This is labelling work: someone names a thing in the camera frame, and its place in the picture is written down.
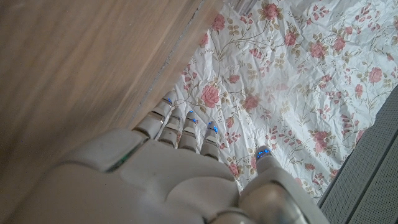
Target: blue led light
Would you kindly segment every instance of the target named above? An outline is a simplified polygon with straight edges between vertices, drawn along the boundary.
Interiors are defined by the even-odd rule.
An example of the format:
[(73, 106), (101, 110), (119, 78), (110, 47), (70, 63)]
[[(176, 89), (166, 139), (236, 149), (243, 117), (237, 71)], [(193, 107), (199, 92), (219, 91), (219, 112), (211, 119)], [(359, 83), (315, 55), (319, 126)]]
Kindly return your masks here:
[(265, 156), (265, 154), (268, 154), (268, 153), (269, 153), (268, 149), (257, 152), (257, 159), (260, 159), (261, 157)]

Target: gray mesh panel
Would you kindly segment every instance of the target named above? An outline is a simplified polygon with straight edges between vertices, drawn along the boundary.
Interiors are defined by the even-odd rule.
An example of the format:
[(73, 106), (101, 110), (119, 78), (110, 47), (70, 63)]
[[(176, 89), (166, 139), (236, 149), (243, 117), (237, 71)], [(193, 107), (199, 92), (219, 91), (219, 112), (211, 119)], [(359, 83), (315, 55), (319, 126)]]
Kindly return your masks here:
[(397, 130), (398, 88), (394, 88), (378, 112), (374, 125), (365, 131), (330, 193), (325, 196), (321, 210), (330, 223), (346, 223), (351, 218)]
[(398, 213), (398, 139), (390, 148), (350, 223), (395, 223)]

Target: crumpled fabric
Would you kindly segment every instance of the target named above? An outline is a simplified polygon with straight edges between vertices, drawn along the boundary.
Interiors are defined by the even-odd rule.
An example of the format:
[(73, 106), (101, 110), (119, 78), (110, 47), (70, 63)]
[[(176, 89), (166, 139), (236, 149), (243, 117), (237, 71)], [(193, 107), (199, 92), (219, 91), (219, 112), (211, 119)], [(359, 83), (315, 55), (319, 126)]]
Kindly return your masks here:
[(175, 85), (175, 105), (218, 125), (238, 187), (269, 146), (317, 202), (398, 84), (398, 1), (225, 5)]

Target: wooden surface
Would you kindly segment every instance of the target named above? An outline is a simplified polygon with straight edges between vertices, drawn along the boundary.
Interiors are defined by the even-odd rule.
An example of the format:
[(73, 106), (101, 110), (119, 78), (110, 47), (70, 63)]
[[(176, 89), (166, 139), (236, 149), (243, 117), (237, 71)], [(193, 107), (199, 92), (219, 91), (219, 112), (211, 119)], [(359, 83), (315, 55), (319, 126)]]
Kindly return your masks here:
[(221, 8), (201, 2), (0, 1), (0, 222), (64, 153), (171, 89)]

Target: robotic hand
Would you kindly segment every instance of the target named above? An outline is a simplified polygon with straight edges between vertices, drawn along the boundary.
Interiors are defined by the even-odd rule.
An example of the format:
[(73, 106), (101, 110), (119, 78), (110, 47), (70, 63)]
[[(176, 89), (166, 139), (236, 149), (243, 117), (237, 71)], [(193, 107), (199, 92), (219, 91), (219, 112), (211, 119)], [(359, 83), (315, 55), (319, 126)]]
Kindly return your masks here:
[(213, 122), (196, 153), (192, 111), (179, 143), (179, 109), (155, 141), (174, 99), (167, 93), (132, 131), (107, 132), (67, 154), (7, 222), (328, 223), (266, 147), (256, 151), (258, 177), (240, 195), (229, 169), (218, 162)]

